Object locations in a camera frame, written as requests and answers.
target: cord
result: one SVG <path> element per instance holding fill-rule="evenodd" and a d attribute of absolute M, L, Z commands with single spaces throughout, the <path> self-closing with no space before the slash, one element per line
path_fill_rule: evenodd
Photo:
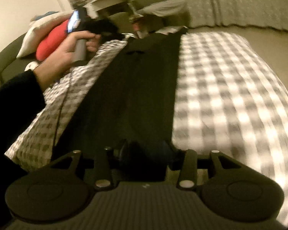
<path fill-rule="evenodd" d="M 61 112 L 62 112 L 63 106 L 64 106 L 64 104 L 65 104 L 65 102 L 66 102 L 67 95 L 68 95 L 68 93 L 69 93 L 69 89 L 70 89 L 70 87 L 71 87 L 71 79 L 72 79 L 72 70 L 71 70 L 71 72 L 70 72 L 70 74 L 69 74 L 68 87 L 67 87 L 65 96 L 64 96 L 64 98 L 63 98 L 62 104 L 61 104 L 61 106 L 60 106 L 60 109 L 59 109 L 59 115 L 58 115 L 58 118 L 57 118 L 57 121 L 56 121 L 56 125 L 55 125 L 55 132 L 54 132 L 53 145 L 52 145 L 52 147 L 55 146 L 56 135 L 57 135 L 57 133 L 58 133 L 58 128 L 59 128 L 59 121 L 60 121 L 60 117 L 61 117 Z"/>

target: smartphone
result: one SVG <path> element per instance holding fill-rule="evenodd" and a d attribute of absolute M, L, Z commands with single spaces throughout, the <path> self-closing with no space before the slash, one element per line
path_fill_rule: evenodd
<path fill-rule="evenodd" d="M 67 32 L 71 33 L 73 29 L 77 28 L 80 22 L 79 11 L 75 10 L 67 24 Z"/>

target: checkered blanket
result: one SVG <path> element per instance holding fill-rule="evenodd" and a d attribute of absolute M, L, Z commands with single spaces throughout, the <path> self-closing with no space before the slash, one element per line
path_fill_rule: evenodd
<path fill-rule="evenodd" d="M 105 43 L 87 66 L 47 89 L 45 109 L 6 155 L 29 171 L 48 164 L 66 91 L 56 141 L 126 44 Z M 182 36 L 172 141 L 199 154 L 220 150 L 274 179 L 286 197 L 278 220 L 288 224 L 288 92 L 244 38 L 223 32 Z"/>
<path fill-rule="evenodd" d="M 241 36 L 187 34 L 180 45 L 173 143 L 219 150 L 275 180 L 288 225 L 288 92 Z"/>

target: silver bolt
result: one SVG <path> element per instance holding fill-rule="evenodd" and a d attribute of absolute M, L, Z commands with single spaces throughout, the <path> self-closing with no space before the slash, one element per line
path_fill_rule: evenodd
<path fill-rule="evenodd" d="M 111 185 L 111 182 L 109 180 L 97 180 L 95 185 L 99 188 L 106 188 Z"/>
<path fill-rule="evenodd" d="M 190 181 L 190 180 L 182 180 L 179 182 L 179 186 L 181 186 L 184 189 L 189 189 L 191 187 L 193 187 L 195 184 L 194 182 Z"/>

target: checkered tablecloth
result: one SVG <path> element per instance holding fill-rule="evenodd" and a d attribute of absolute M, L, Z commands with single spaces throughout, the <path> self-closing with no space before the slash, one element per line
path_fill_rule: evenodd
<path fill-rule="evenodd" d="M 45 109 L 6 155 L 29 171 L 48 164 L 68 87 L 56 141 L 126 44 L 105 43 L 87 66 L 47 89 Z M 288 224 L 288 92 L 243 37 L 223 32 L 181 37 L 172 141 L 199 154 L 220 150 L 275 180 L 286 197 L 278 220 Z"/>

